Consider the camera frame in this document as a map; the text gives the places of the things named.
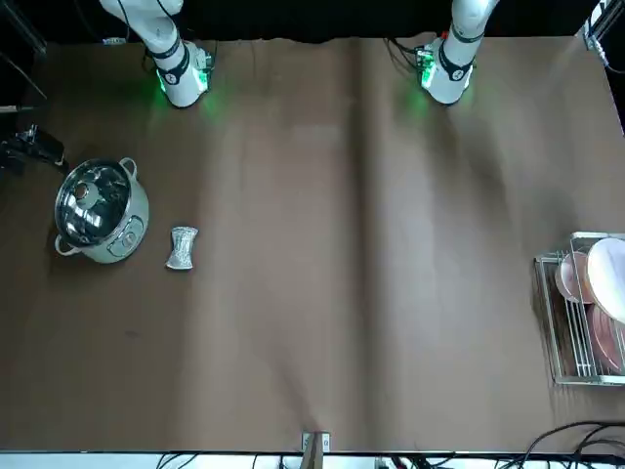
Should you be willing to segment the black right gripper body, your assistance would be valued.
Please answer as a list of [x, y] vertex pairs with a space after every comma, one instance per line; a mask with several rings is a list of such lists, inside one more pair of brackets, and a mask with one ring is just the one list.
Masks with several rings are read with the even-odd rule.
[[30, 134], [15, 134], [1, 139], [1, 170], [16, 175], [23, 173], [25, 163], [36, 151]]

